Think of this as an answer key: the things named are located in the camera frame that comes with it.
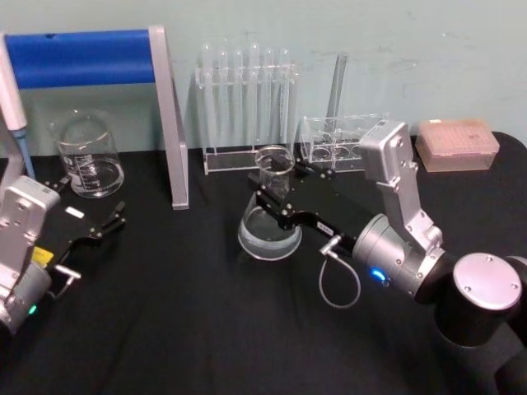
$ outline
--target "erlenmeyer flask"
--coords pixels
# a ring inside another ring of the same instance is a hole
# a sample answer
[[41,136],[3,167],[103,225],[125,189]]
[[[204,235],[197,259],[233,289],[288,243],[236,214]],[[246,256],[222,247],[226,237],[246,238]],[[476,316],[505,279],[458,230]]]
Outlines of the erlenmeyer flask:
[[[295,164],[293,155],[283,146],[265,146],[256,153],[256,165],[260,169],[260,183],[280,198],[289,192],[289,173]],[[302,229],[281,229],[265,210],[250,199],[238,229],[238,240],[247,253],[257,259],[277,261],[298,248]]]

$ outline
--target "pipette tip box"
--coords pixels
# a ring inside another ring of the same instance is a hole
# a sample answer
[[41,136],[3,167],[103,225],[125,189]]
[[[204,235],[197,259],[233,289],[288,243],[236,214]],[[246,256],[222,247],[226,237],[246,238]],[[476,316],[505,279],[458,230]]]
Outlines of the pipette tip box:
[[428,172],[487,170],[500,145],[481,119],[419,124],[416,148]]

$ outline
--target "glass beaker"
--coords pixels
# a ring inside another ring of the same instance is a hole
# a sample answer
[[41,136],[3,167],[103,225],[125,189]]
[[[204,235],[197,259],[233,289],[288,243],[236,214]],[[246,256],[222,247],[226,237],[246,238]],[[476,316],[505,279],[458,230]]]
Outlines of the glass beaker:
[[49,125],[72,189],[83,198],[108,196],[123,184],[109,120],[104,111],[74,109]]
[[[255,161],[260,169],[260,183],[284,198],[289,192],[289,173],[295,164],[291,152],[283,146],[265,146],[256,153]],[[253,257],[277,261],[295,252],[302,240],[302,229],[300,226],[293,230],[280,228],[253,195],[241,220],[238,240]]]

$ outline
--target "light blue wall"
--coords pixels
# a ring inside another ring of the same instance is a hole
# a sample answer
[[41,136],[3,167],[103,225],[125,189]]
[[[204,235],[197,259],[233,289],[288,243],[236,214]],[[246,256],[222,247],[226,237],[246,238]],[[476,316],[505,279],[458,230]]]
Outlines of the light blue wall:
[[[324,115],[336,53],[346,51],[351,62],[341,114],[389,111],[410,123],[481,117],[527,143],[526,15],[527,2],[517,0],[3,0],[0,29],[18,34],[164,24],[183,110],[206,41],[287,46],[303,76],[299,115],[309,116]],[[99,92],[103,106],[122,119],[116,132],[121,151],[156,146],[155,94],[140,86],[25,93],[31,151],[53,152],[44,129],[60,103],[100,104]],[[192,119],[187,125],[195,145],[198,131]]]

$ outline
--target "test tube rack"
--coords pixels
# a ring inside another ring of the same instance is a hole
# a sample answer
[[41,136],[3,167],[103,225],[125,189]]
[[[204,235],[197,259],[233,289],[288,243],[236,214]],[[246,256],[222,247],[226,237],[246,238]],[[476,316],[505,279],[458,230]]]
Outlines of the test tube rack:
[[386,115],[349,115],[301,121],[301,156],[335,172],[364,170],[359,142]]
[[293,144],[298,77],[287,49],[203,47],[195,81],[205,174],[254,169],[261,146]]

